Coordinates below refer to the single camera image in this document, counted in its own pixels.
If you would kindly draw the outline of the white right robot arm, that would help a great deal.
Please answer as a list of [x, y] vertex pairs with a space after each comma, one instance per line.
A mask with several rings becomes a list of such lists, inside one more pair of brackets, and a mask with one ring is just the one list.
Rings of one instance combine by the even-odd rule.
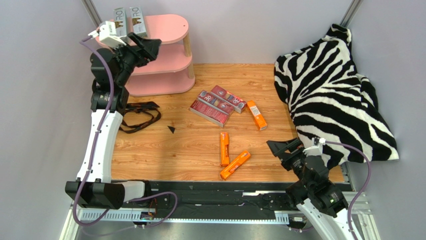
[[267, 145], [281, 166], [292, 171], [298, 181], [287, 187], [287, 203], [300, 210], [323, 240], [360, 240], [352, 221], [353, 202], [329, 179], [323, 159], [325, 138], [314, 137], [305, 148], [299, 138], [268, 140]]

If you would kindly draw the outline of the teal silver toothpaste box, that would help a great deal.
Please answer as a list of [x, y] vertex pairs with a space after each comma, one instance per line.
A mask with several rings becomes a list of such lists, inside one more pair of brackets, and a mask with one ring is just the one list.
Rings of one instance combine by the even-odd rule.
[[128, 18], [127, 12], [124, 7], [116, 8], [113, 10], [113, 21], [115, 24], [116, 36], [125, 43], [129, 42], [128, 38]]

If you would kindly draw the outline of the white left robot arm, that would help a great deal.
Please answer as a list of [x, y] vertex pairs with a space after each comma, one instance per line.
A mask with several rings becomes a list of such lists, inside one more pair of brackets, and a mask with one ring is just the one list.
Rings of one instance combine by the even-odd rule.
[[132, 32], [128, 37], [134, 45], [99, 48], [90, 56], [94, 80], [89, 142], [76, 179], [67, 181], [64, 188], [82, 208], [117, 210], [145, 193], [143, 180], [112, 182], [112, 156], [129, 98], [125, 85], [136, 68], [157, 59], [162, 41]]

